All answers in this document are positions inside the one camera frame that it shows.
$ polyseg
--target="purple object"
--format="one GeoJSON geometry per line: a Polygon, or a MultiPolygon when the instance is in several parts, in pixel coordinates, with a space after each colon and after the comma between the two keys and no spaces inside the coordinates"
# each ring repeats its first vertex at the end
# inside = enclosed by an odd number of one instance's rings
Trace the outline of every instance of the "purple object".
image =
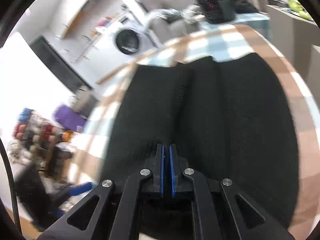
{"type": "Polygon", "coordinates": [[[85,120],[75,113],[70,107],[61,105],[54,113],[54,119],[66,130],[77,131],[77,126],[84,127],[85,120]]]}

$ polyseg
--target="washing machine door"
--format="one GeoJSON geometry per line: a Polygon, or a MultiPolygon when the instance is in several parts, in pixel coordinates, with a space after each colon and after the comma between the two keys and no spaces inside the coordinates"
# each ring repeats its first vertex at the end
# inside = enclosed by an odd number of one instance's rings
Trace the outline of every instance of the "washing machine door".
{"type": "Polygon", "coordinates": [[[124,28],[116,34],[116,47],[126,55],[136,53],[139,43],[139,35],[132,29],[124,28]]]}

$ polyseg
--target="black panel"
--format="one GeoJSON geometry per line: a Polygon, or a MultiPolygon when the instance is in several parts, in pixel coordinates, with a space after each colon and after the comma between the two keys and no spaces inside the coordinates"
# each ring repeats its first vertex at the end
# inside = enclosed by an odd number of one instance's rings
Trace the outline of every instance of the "black panel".
{"type": "Polygon", "coordinates": [[[49,45],[43,36],[34,41],[30,47],[48,69],[73,93],[76,93],[77,89],[82,85],[92,89],[49,45]]]}

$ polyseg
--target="metal screw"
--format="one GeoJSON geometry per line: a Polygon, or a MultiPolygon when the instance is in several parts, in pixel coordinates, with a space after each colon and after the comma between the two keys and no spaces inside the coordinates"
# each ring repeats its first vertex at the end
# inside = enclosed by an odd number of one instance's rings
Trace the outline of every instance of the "metal screw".
{"type": "Polygon", "coordinates": [[[192,169],[192,168],[186,168],[186,169],[184,170],[184,173],[187,174],[187,175],[192,175],[192,174],[195,173],[195,170],[192,169]]]}
{"type": "Polygon", "coordinates": [[[143,169],[143,170],[140,171],[140,174],[141,174],[142,176],[148,176],[148,175],[150,174],[150,170],[148,170],[148,169],[143,169]]]}
{"type": "Polygon", "coordinates": [[[223,185],[231,186],[232,180],[231,179],[223,179],[222,183],[223,183],[223,185]]]}
{"type": "Polygon", "coordinates": [[[102,182],[103,187],[110,187],[112,185],[112,181],[110,179],[106,179],[102,182]]]}

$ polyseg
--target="green object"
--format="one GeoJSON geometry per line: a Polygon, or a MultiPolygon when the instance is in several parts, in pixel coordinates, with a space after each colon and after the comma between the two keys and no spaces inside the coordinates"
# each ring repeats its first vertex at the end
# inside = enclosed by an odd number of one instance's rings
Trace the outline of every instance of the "green object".
{"type": "Polygon", "coordinates": [[[306,20],[311,20],[311,16],[308,12],[305,12],[305,11],[301,11],[299,12],[299,16],[303,19],[306,19],[306,20]]]}
{"type": "Polygon", "coordinates": [[[297,0],[288,0],[289,8],[297,13],[303,11],[303,6],[297,0]]]}

